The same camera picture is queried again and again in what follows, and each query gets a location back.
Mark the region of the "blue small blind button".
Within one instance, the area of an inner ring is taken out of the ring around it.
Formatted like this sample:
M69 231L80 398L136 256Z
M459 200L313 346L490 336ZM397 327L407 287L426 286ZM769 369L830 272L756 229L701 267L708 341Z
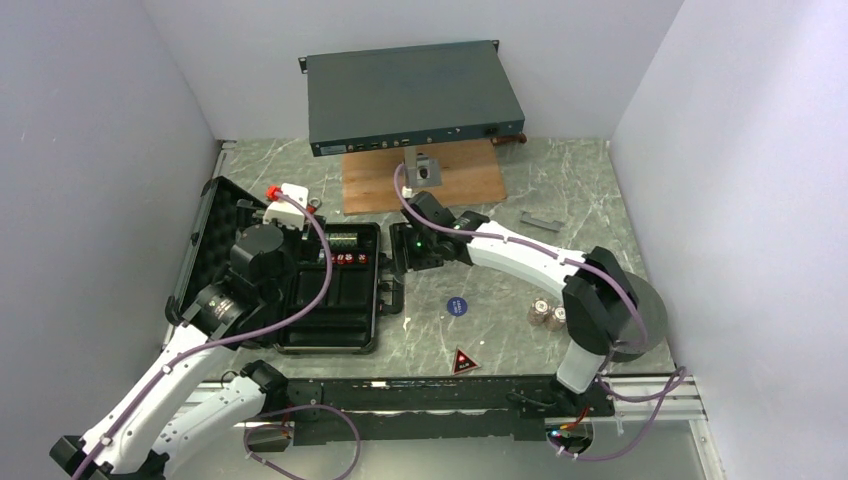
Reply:
M469 309L468 302L459 296L451 297L446 302L446 311L454 317L464 316Z

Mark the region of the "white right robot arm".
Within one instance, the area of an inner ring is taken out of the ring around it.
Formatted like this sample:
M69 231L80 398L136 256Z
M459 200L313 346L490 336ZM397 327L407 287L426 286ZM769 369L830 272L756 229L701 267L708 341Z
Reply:
M402 213L446 260L500 271L561 298L570 337L551 388L557 411L574 415L619 347L648 343L632 282L608 249L567 250L520 235L477 212L455 216L427 191L402 198Z

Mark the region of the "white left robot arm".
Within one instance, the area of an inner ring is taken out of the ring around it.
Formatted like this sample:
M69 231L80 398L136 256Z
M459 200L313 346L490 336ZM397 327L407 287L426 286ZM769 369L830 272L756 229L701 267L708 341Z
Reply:
M324 280L310 303L271 323L281 308L280 279L291 260L289 237L300 231L271 224L247 229L232 249L224 280L195 299L171 341L124 399L82 436L63 436L50 457L74 479L162 479L215 428L257 415L279 417L287 406L286 379L263 364L249 365L234 386L183 416L180 406L215 366L246 341L296 322L326 295L333 263L324 258Z

